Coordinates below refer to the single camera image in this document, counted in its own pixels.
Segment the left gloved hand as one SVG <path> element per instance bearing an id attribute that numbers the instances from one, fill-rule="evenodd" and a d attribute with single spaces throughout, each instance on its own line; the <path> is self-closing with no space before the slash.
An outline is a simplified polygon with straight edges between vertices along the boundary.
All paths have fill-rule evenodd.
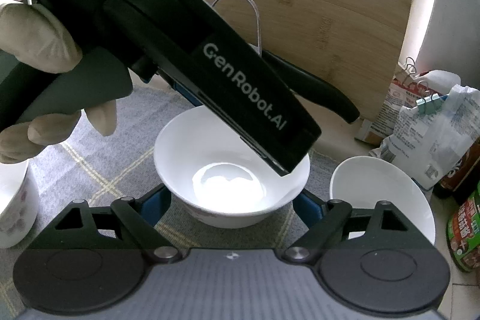
<path id="1" fill-rule="evenodd" d="M 35 70 L 23 80 L 23 88 L 41 92 L 56 76 L 72 71 L 82 59 L 80 47 L 62 23 L 45 7 L 1 0 L 1 49 Z M 15 164 L 36 157 L 49 145 L 70 137 L 81 114 L 102 136 L 117 126 L 116 101 L 77 110 L 70 115 L 46 114 L 1 131 L 1 162 Z"/>

